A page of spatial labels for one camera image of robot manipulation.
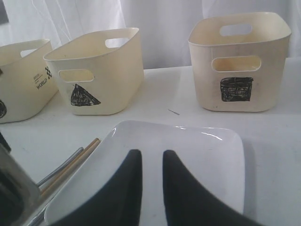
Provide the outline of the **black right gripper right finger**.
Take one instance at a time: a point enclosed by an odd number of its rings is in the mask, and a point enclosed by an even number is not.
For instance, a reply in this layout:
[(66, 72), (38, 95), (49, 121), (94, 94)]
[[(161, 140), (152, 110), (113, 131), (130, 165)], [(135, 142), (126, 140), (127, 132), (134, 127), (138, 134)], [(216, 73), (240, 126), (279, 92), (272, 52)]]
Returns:
[(169, 226), (257, 226), (210, 193), (175, 151), (163, 153), (163, 195)]

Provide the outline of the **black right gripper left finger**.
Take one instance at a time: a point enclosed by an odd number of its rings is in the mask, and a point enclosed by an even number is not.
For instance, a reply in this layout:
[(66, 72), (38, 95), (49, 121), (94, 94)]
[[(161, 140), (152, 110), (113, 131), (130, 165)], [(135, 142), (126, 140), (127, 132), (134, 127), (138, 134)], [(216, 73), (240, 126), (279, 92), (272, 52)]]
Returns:
[(142, 153), (130, 150), (106, 184), (53, 226), (138, 226), (143, 194)]

